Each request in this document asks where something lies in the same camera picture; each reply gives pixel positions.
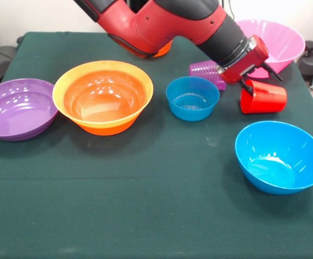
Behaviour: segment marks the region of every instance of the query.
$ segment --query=purple cup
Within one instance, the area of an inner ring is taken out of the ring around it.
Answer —
[[[189,66],[189,76],[205,78],[215,84],[219,90],[224,91],[226,82],[217,74],[215,66],[216,63],[211,60],[193,63]]]
[[[53,85],[39,79],[0,84],[0,139],[21,141],[44,132],[57,115]]]

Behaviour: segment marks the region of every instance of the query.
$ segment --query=small blue bowl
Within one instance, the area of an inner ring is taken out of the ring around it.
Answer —
[[[266,193],[287,195],[313,186],[313,137],[296,126],[253,123],[238,134],[235,150],[246,178]]]
[[[172,113],[186,121],[207,118],[219,101],[219,89],[209,80],[200,77],[181,77],[166,89]]]

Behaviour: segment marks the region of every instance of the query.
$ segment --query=white wall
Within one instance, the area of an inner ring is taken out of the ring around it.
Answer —
[[[228,0],[225,3],[229,13]],[[231,0],[231,4],[236,19],[281,22],[313,40],[313,0]],[[16,45],[17,37],[27,31],[102,29],[73,0],[0,0],[0,46]]]
[[[103,32],[73,0],[0,0],[0,46],[28,31]]]
[[[228,0],[225,4],[228,11]],[[236,20],[280,22],[297,30],[305,40],[313,40],[313,0],[231,0],[231,6]]]

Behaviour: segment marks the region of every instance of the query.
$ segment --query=purple ribbed cup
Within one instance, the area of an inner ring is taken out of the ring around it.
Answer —
[[[193,63],[189,66],[189,76],[201,77],[211,81],[219,90],[226,89],[226,82],[217,74],[214,61]]]

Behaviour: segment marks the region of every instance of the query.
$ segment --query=bowl rim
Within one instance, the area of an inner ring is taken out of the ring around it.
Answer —
[[[272,20],[267,20],[267,19],[240,19],[240,20],[237,20],[236,23],[237,25],[239,26],[239,22],[254,22],[254,21],[260,21],[260,22],[267,22],[267,23],[273,23],[273,24],[277,24],[277,25],[280,25],[282,27],[285,27],[285,28],[288,28],[290,29],[291,31],[293,31],[295,34],[297,34],[303,41],[303,51],[302,53],[305,51],[305,39],[304,37],[299,33],[299,31],[297,31],[296,29],[288,26],[288,25],[285,25],[283,23],[279,23],[279,22],[276,22],[276,21],[272,21]],[[284,63],[284,62],[292,62],[294,61],[296,58],[298,58],[302,53],[296,55],[296,56],[293,56],[292,58],[288,58],[288,59],[282,59],[282,60],[278,60],[278,61],[268,61],[269,64],[277,64],[277,63]]]
[[[52,91],[53,91],[53,88],[54,88],[54,86],[55,86],[53,83],[51,83],[51,82],[49,82],[49,81],[42,80],[42,79],[38,79],[38,78],[16,78],[16,79],[7,80],[7,81],[4,81],[4,82],[0,83],[0,87],[1,87],[2,85],[6,85],[6,84],[13,83],[13,82],[16,82],[16,81],[26,81],[26,80],[33,80],[33,81],[35,81],[35,82],[40,82],[40,83],[49,84],[50,86],[52,86]],[[44,122],[42,122],[38,127],[35,127],[35,128],[33,128],[33,129],[30,129],[30,130],[28,130],[28,131],[24,131],[24,132],[21,132],[21,133],[18,133],[18,134],[6,134],[6,135],[0,134],[0,139],[18,138],[18,137],[21,137],[21,136],[23,136],[23,135],[25,135],[25,134],[28,134],[28,133],[30,133],[30,132],[33,132],[33,131],[35,131],[35,130],[41,128],[41,127],[43,127],[45,124],[47,124],[47,123],[49,123],[50,121],[52,121],[52,120],[56,117],[56,115],[57,115],[57,113],[58,113],[58,109],[57,109],[57,107],[55,106],[55,104],[54,104],[54,102],[53,102],[53,99],[52,99],[52,91],[51,91],[51,94],[50,94],[50,99],[51,99],[51,101],[52,101],[52,105],[55,107],[55,112],[52,113],[52,114],[50,115],[50,117],[49,117],[47,120],[45,120]]]
[[[244,169],[249,173],[249,175],[251,175],[253,178],[269,185],[269,186],[273,186],[273,187],[276,187],[276,188],[279,188],[279,189],[284,189],[284,190],[302,190],[302,189],[307,189],[311,186],[313,186],[313,183],[309,184],[309,185],[306,185],[306,186],[302,186],[302,187],[281,187],[281,186],[278,186],[278,185],[273,185],[272,183],[269,183],[267,181],[264,181],[264,180],[261,180],[260,178],[256,177],[255,175],[253,175],[252,173],[250,173],[250,171],[248,170],[248,168],[241,162],[239,156],[238,156],[238,153],[237,153],[237,142],[238,142],[238,138],[240,137],[240,135],[245,131],[247,130],[248,128],[254,126],[254,125],[257,125],[257,124],[270,124],[270,123],[273,123],[273,124],[282,124],[282,125],[286,125],[286,126],[289,126],[289,127],[292,127],[292,128],[295,128],[296,130],[299,130],[303,133],[305,133],[306,135],[308,135],[310,138],[312,138],[313,140],[313,136],[310,135],[308,132],[306,132],[305,130],[295,126],[295,125],[292,125],[290,123],[287,123],[287,122],[282,122],[282,121],[276,121],[276,120],[264,120],[264,121],[258,121],[258,122],[254,122],[254,123],[251,123],[249,124],[248,126],[244,127],[242,130],[240,130],[239,134],[237,135],[236,137],[236,140],[235,140],[235,153],[236,153],[236,157],[238,159],[238,162],[244,167]]]
[[[171,86],[171,84],[174,83],[175,81],[177,81],[177,80],[179,80],[179,79],[187,79],[187,78],[196,78],[196,79],[199,79],[199,80],[202,80],[202,81],[207,81],[207,82],[209,82],[210,84],[212,84],[212,85],[214,86],[214,87],[213,87],[213,90],[214,90],[214,91],[217,93],[217,95],[218,95],[218,98],[216,99],[216,101],[215,101],[213,104],[211,104],[210,106],[208,106],[207,108],[200,109],[200,110],[189,110],[189,109],[185,109],[185,108],[183,108],[183,107],[180,107],[180,106],[174,104],[174,102],[173,102],[172,100],[170,100],[169,97],[168,97],[168,94],[167,94],[168,89],[169,89],[169,87]],[[216,84],[214,84],[212,81],[210,81],[210,80],[208,80],[208,79],[206,79],[206,78],[194,77],[194,76],[184,76],[184,77],[178,77],[178,78],[173,79],[173,80],[167,85],[166,90],[165,90],[165,94],[166,94],[166,98],[167,98],[167,100],[169,101],[170,104],[172,104],[173,106],[177,107],[177,108],[180,109],[180,110],[183,110],[183,111],[191,111],[191,112],[201,112],[201,111],[205,111],[205,110],[208,110],[208,109],[213,109],[214,106],[215,106],[215,105],[219,102],[219,100],[220,100],[220,91],[219,91],[219,88],[216,86]]]
[[[82,67],[82,66],[88,66],[90,64],[100,64],[100,63],[103,63],[103,62],[110,62],[110,63],[122,63],[122,64],[126,64],[126,65],[129,65],[129,66],[133,66],[135,67],[137,70],[140,70],[141,73],[145,74],[148,78],[148,81],[149,81],[149,84],[151,85],[151,96],[150,97],[146,97],[146,100],[145,100],[145,103],[134,113],[128,115],[128,116],[125,116],[123,118],[120,118],[120,119],[117,119],[117,120],[110,120],[110,121],[104,121],[104,122],[95,122],[95,121],[86,121],[86,120],[80,120],[80,119],[77,119],[73,116],[71,116],[70,114],[67,113],[66,109],[64,108],[64,102],[62,101],[62,106],[61,107],[58,107],[57,103],[55,103],[55,106],[56,108],[58,109],[58,111],[60,113],[62,113],[63,115],[65,115],[66,117],[68,117],[69,119],[71,119],[72,121],[74,121],[75,123],[79,124],[79,125],[83,125],[83,124],[87,124],[87,125],[101,125],[101,126],[106,126],[106,125],[110,125],[110,124],[115,124],[115,123],[118,123],[120,121],[124,121],[124,120],[129,120],[131,121],[132,119],[136,118],[146,107],[147,105],[151,102],[152,98],[153,98],[153,94],[154,94],[154,85],[153,85],[153,81],[152,79],[150,78],[150,76],[144,71],[142,70],[141,68],[139,68],[138,66],[135,66],[131,63],[128,63],[128,62],[123,62],[123,61],[118,61],[118,60],[95,60],[95,61],[91,61],[91,62],[85,62],[85,63],[82,63],[78,66],[75,66],[71,69],[69,69],[68,71],[66,71],[65,73],[63,73],[59,78],[58,80],[56,81],[55,83],[55,87],[53,88],[53,92],[52,92],[52,99],[54,100],[54,96],[56,95],[56,90],[57,90],[57,85],[59,83],[59,81],[63,78],[65,78],[68,74],[70,74],[71,72],[73,72],[74,70],[78,69],[79,67]]]

